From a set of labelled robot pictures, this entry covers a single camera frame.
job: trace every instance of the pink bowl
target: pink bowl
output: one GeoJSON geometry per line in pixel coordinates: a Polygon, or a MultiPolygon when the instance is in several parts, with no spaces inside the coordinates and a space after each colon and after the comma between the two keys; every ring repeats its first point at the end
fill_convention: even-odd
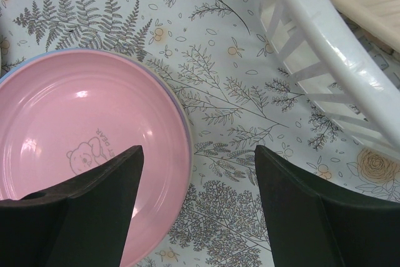
{"type": "Polygon", "coordinates": [[[191,175],[189,128],[173,93],[137,63],[87,49],[36,57],[0,83],[0,199],[140,144],[144,169],[121,266],[145,257],[173,225],[191,175]]]}

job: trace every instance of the tablecloth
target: tablecloth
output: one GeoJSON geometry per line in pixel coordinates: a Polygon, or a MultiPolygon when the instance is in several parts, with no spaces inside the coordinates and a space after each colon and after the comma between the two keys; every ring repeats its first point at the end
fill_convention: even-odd
{"type": "Polygon", "coordinates": [[[53,49],[113,50],[156,71],[188,114],[192,182],[138,266],[273,266],[257,144],[340,186],[400,199],[399,166],[363,150],[288,78],[259,22],[261,1],[1,0],[2,74],[53,49]]]}

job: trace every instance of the bear illustration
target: bear illustration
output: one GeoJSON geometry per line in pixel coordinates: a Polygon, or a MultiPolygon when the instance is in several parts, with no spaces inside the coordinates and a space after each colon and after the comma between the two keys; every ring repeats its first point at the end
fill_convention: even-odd
{"type": "Polygon", "coordinates": [[[67,158],[75,174],[81,174],[107,161],[97,137],[81,143],[75,150],[68,151],[67,158]]]}

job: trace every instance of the floral tablecloth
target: floral tablecloth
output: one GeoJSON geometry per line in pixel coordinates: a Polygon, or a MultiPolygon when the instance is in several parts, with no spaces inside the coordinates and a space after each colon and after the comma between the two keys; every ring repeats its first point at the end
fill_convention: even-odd
{"type": "Polygon", "coordinates": [[[181,100],[192,183],[168,236],[138,266],[273,266],[257,144],[340,186],[400,199],[400,167],[362,150],[288,79],[260,25],[261,0],[0,2],[2,74],[53,49],[108,49],[143,61],[181,100]]]}

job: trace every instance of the table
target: table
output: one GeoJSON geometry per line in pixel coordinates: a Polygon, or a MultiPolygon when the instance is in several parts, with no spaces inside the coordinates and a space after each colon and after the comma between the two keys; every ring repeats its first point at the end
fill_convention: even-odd
{"type": "Polygon", "coordinates": [[[259,22],[261,1],[1,0],[2,74],[53,49],[125,49],[182,102],[192,183],[168,236],[138,266],[273,266],[257,144],[340,186],[400,198],[399,166],[363,150],[288,79],[259,22]]]}

